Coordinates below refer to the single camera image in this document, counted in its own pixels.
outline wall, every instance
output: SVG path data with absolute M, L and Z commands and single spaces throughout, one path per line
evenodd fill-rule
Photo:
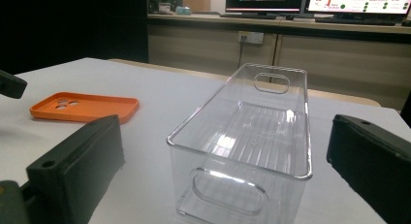
M 147 61 L 145 0 L 0 0 L 0 70 L 83 57 Z
M 210 10 L 213 12 L 218 12 L 220 14 L 225 13 L 226 0 L 211 0 Z

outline transparent container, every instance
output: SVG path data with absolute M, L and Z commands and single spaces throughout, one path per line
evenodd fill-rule
M 169 136 L 177 211 L 293 223 L 312 177 L 306 71 L 245 64 Z

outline white table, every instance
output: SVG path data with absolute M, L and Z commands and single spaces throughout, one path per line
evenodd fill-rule
M 77 93 L 135 97 L 141 106 L 121 125 L 126 164 L 97 206 L 91 224 L 185 223 L 176 213 L 167 136 L 223 84 L 222 80 L 82 59 L 18 75 L 23 97 L 0 97 L 0 180 L 27 181 L 25 168 L 83 123 L 34 119 L 29 108 L 47 96 Z M 296 224 L 384 223 L 326 161 L 337 113 L 366 119 L 411 142 L 395 110 L 309 97 L 314 177 L 307 182 Z

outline computer monitor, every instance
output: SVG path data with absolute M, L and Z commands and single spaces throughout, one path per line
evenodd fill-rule
M 411 0 L 306 0 L 308 13 L 335 16 L 406 17 Z
M 226 0 L 226 13 L 297 14 L 302 0 Z

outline power socket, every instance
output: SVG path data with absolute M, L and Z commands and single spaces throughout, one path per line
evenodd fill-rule
M 264 39 L 264 33 L 259 32 L 238 32 L 238 41 L 250 44 L 262 44 Z

